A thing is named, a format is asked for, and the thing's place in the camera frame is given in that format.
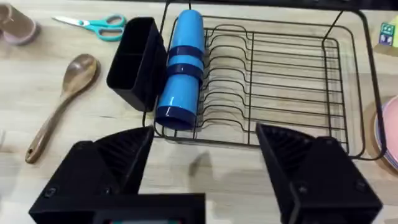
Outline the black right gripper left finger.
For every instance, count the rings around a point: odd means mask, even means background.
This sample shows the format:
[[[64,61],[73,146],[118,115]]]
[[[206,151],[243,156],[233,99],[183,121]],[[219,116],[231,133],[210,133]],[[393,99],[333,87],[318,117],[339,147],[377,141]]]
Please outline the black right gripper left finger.
[[[146,126],[75,143],[29,214],[89,211],[137,194],[153,138],[153,127]]]

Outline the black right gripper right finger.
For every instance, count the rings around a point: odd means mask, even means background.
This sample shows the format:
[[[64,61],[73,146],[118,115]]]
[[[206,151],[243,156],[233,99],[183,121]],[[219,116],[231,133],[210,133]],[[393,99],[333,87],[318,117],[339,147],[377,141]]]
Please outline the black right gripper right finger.
[[[383,204],[341,144],[258,123],[282,223],[372,223]]]

